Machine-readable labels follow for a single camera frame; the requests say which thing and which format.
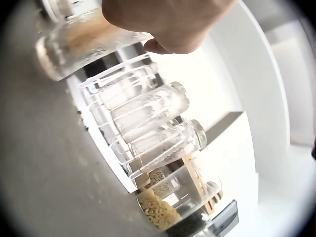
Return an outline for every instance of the glass jar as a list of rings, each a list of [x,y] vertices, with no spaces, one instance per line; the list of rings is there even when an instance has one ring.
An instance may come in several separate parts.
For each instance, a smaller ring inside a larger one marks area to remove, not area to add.
[[[155,169],[151,171],[148,174],[148,177],[150,179],[149,184],[145,186],[145,189],[148,189],[155,184],[159,183],[161,180],[165,178],[165,174],[160,169]],[[171,188],[171,184],[164,183],[163,185],[160,185],[158,189],[155,190],[155,192],[161,192],[160,196],[163,196],[163,193],[169,193]]]
[[[111,111],[115,126],[126,143],[157,129],[189,107],[186,90],[178,82],[162,85]]]
[[[139,159],[141,173],[160,168],[206,146],[206,134],[196,120],[170,126],[129,144],[132,155]]]
[[[123,30],[110,24],[96,8],[59,22],[36,43],[45,73],[59,81],[85,65],[119,48],[151,38],[149,33]]]
[[[185,220],[213,198],[221,189],[217,176],[202,177],[194,158],[156,185],[137,195],[137,200],[149,220],[159,229],[166,230]],[[208,187],[212,181],[217,185]],[[165,183],[171,183],[171,192],[155,192]]]
[[[155,74],[149,65],[129,72],[122,72],[98,81],[98,96],[108,110],[113,110],[158,86]]]

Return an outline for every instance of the jar lid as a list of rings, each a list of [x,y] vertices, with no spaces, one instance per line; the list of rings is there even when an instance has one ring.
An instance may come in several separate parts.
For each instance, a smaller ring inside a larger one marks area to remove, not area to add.
[[[189,103],[190,103],[189,95],[186,89],[184,88],[184,86],[182,86],[182,84],[179,82],[171,82],[170,85],[183,95],[183,98],[186,101],[186,104],[189,106]]]
[[[54,23],[64,21],[65,17],[72,16],[72,9],[67,0],[36,0],[38,7]]]
[[[189,122],[193,125],[193,129],[197,135],[199,145],[200,145],[200,150],[204,149],[207,144],[207,138],[206,138],[206,133],[202,125],[195,119],[192,119]]]
[[[45,47],[46,37],[39,38],[35,44],[35,50],[39,63],[47,76],[54,81],[60,81],[65,78],[58,70],[54,63],[48,56],[48,52]]]

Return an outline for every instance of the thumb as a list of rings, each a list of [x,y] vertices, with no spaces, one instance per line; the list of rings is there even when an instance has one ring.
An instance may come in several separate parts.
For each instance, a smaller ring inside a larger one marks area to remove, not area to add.
[[[144,49],[149,52],[157,54],[168,54],[166,49],[164,49],[156,39],[150,39],[144,44]]]

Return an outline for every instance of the hand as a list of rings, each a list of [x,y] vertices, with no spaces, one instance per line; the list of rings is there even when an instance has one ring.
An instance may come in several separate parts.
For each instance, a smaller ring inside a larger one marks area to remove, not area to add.
[[[102,0],[104,17],[113,25],[154,37],[145,50],[186,54],[203,42],[211,25],[235,0]]]

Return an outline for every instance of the gray countertop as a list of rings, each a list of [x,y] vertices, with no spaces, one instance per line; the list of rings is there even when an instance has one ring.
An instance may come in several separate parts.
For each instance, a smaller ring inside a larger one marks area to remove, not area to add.
[[[64,80],[39,70],[34,7],[18,6],[0,52],[0,193],[31,236],[157,233],[78,121]]]

